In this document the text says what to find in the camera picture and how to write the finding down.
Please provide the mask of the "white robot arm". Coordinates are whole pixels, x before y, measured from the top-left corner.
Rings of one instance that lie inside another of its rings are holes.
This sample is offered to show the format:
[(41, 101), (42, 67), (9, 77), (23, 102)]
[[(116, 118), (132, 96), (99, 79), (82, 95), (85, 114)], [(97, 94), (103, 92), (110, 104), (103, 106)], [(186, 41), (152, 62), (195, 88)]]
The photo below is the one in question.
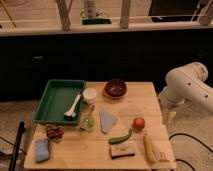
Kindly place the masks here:
[(208, 70), (200, 62), (174, 68), (166, 74), (166, 86), (158, 95), (164, 125), (175, 117), (173, 108), (185, 100), (198, 104), (213, 115), (213, 88), (205, 84), (207, 78)]

